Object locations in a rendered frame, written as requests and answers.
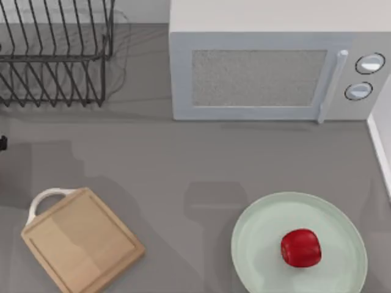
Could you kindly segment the wooden cutting board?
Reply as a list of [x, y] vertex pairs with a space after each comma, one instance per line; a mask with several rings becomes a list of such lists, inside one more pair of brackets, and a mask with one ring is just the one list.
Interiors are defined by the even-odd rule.
[[101, 293], [145, 253], [89, 188], [51, 188], [31, 202], [21, 237], [62, 293]]

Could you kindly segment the large microwave knob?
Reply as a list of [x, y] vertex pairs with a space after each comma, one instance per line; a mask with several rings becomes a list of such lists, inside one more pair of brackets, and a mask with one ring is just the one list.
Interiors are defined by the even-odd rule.
[[362, 56], [356, 62], [356, 71], [362, 75], [369, 75], [378, 72], [386, 63], [386, 58], [380, 53], [373, 53]]

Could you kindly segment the pale microwave oven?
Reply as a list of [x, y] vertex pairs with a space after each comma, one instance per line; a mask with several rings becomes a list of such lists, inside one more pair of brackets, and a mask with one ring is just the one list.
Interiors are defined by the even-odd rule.
[[[366, 120], [391, 74], [391, 0], [171, 0], [174, 32], [335, 32], [353, 41], [327, 120]], [[356, 62], [380, 53], [386, 63], [362, 75]], [[371, 95], [346, 99], [351, 84], [369, 82]]]

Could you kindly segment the red apple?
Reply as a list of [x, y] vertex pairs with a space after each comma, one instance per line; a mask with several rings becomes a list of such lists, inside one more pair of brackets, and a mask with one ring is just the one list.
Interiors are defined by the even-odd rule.
[[307, 268], [317, 265], [322, 258], [320, 242], [308, 229], [290, 231], [280, 242], [283, 260], [292, 267]]

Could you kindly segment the small microwave knob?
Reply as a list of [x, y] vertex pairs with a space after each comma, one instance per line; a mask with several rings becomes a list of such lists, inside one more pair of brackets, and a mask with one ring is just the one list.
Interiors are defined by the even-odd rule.
[[373, 86], [369, 82], [351, 84], [345, 90], [345, 97], [351, 101], [359, 101], [371, 95]]

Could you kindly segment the microwave oven door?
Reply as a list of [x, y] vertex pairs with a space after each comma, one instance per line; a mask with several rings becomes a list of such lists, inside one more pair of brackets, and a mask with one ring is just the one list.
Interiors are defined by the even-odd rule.
[[174, 32], [169, 37], [176, 120], [315, 120], [337, 53], [335, 32]]

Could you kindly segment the pale green plate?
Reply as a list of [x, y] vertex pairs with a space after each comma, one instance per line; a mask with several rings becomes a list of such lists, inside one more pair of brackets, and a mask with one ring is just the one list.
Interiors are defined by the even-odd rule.
[[[297, 268], [283, 260], [291, 231], [315, 234], [321, 260]], [[339, 208], [314, 195], [280, 192], [250, 204], [235, 223], [231, 256], [248, 293], [361, 293], [368, 258], [363, 239]]]

